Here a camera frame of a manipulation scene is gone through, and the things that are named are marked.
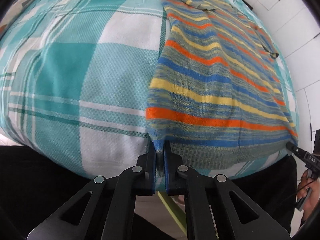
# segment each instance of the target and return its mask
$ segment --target striped sweater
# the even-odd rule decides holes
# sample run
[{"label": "striped sweater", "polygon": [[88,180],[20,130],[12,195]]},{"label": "striped sweater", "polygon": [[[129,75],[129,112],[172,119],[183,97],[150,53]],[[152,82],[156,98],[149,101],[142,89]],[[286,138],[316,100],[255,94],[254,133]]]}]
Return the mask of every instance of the striped sweater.
[{"label": "striped sweater", "polygon": [[161,1],[171,32],[146,109],[157,152],[168,139],[219,168],[297,142],[268,35],[223,0]]}]

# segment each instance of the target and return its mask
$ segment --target person's arm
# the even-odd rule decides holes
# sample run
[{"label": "person's arm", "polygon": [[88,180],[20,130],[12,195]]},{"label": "person's arm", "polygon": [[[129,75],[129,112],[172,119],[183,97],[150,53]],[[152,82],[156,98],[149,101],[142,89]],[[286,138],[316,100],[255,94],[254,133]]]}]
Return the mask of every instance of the person's arm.
[{"label": "person's arm", "polygon": [[303,188],[297,193],[297,198],[303,198],[307,195],[307,189],[310,187],[312,189],[312,192],[310,194],[310,197],[305,201],[305,204],[303,206],[303,217],[302,217],[302,223],[308,219],[310,214],[312,213],[313,209],[315,208],[316,204],[319,200],[320,195],[320,183],[319,180],[315,180],[308,178],[307,179],[308,171],[305,171],[301,177],[301,182],[298,185],[298,189]]}]

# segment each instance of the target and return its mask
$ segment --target plaid bedsheet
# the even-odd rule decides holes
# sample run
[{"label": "plaid bedsheet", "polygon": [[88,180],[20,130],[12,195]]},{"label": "plaid bedsheet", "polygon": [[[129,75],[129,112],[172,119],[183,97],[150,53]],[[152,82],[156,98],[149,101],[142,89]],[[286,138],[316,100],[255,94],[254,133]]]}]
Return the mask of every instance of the plaid bedsheet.
[{"label": "plaid bedsheet", "polygon": [[[241,0],[226,1],[263,27]],[[0,127],[82,176],[119,175],[148,147],[148,85],[169,31],[160,0],[36,0],[0,41]],[[277,62],[297,125],[289,71],[281,55]],[[202,174],[236,178],[286,154],[218,169],[196,153],[183,159]]]}]

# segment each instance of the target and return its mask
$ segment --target black pants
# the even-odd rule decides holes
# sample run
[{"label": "black pants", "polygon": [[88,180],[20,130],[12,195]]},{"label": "black pants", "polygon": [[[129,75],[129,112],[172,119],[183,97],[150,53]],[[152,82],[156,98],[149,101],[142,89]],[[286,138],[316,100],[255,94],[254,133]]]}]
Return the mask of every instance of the black pants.
[{"label": "black pants", "polygon": [[[29,147],[0,147],[0,206],[24,237],[88,182]],[[281,208],[275,210],[275,206],[296,191],[297,169],[292,156],[233,182],[290,232],[295,196]],[[132,228],[133,239],[149,239],[148,230],[158,230],[137,215]],[[172,239],[161,231],[158,236]]]}]

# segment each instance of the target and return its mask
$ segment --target triangular cutout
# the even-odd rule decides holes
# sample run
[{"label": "triangular cutout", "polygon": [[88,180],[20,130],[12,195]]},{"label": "triangular cutout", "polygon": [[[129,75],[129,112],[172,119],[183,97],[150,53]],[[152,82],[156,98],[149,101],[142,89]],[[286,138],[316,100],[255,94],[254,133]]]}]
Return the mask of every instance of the triangular cutout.
[{"label": "triangular cutout", "polygon": [[85,195],[82,196],[72,207],[70,207],[67,211],[65,211],[62,216],[61,220],[68,222],[74,226],[78,226],[85,208],[88,205],[88,202],[91,198],[92,193],[89,191]]},{"label": "triangular cutout", "polygon": [[236,209],[240,223],[245,225],[259,218],[259,215],[245,203],[236,192],[229,191],[229,196]]}]

